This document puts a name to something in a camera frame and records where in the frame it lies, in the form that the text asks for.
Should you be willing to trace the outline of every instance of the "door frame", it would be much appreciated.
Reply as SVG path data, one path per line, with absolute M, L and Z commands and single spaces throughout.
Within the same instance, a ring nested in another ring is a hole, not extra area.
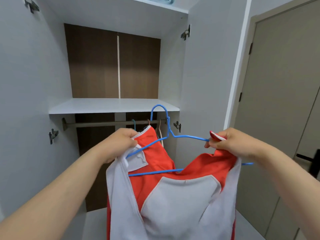
M 242 92 L 242 89 L 245 83 L 247 67 L 249 64 L 250 46 L 254 39 L 254 33 L 256 30 L 257 23 L 263 20 L 266 20 L 268 18 L 274 17 L 276 15 L 280 15 L 282 13 L 288 12 L 295 8 L 301 7 L 308 3 L 312 3 L 314 1 L 317 1 L 317 0 L 292 0 L 274 9 L 271 9 L 267 12 L 252 16 L 249 22 L 244 20 L 243 23 L 245 24 L 247 22 L 247 25 L 244 25 L 242 27 L 242 32 L 244 32 L 244 34 L 241 34 L 241 36 L 242 35 L 244 37 L 246 36 L 246 40 L 243 41 L 244 47 L 241 47 L 242 43 L 240 39 L 240 44 L 239 44 L 239 49 L 237 54 L 237 60 L 239 60 L 239 62 L 238 64 L 236 63 L 234 68 L 234 76 L 231 84 L 231 91 L 230 91 L 230 97 L 228 102 L 228 108 L 226 111 L 226 120 L 224 124 L 224 130 L 227 129 L 228 127 L 234 127 L 235 125 L 236 115 L 239 107 L 240 93 Z

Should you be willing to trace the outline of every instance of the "person's left hand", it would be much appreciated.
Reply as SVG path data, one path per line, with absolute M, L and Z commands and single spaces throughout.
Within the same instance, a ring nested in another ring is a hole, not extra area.
M 91 150 L 98 154 L 102 163 L 110 163 L 126 150 L 137 145 L 138 142 L 132 139 L 137 134 L 138 132 L 133 129 L 120 128 Z

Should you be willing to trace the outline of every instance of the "red and white jacket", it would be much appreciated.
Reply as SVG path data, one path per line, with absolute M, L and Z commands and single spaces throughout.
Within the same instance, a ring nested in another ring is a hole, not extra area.
M 148 126 L 134 137 L 135 148 L 118 157 L 106 172 L 107 239 L 230 240 L 235 234 L 235 204 L 241 159 L 227 151 L 201 154 L 180 173 L 129 177 L 175 169 Z

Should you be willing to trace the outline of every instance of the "person's right arm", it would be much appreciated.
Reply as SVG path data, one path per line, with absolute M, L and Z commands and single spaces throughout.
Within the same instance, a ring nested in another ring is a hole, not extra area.
M 233 128 L 210 139 L 205 147 L 227 150 L 256 161 L 268 171 L 286 205 L 292 210 L 308 240 L 320 239 L 320 182 L 277 148 Z

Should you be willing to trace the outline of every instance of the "person's left arm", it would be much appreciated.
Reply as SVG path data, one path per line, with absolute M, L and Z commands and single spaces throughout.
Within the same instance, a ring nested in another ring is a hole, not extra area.
M 137 132 L 119 129 L 91 148 L 52 183 L 0 223 L 0 240 L 57 240 L 76 215 L 102 164 L 137 142 Z

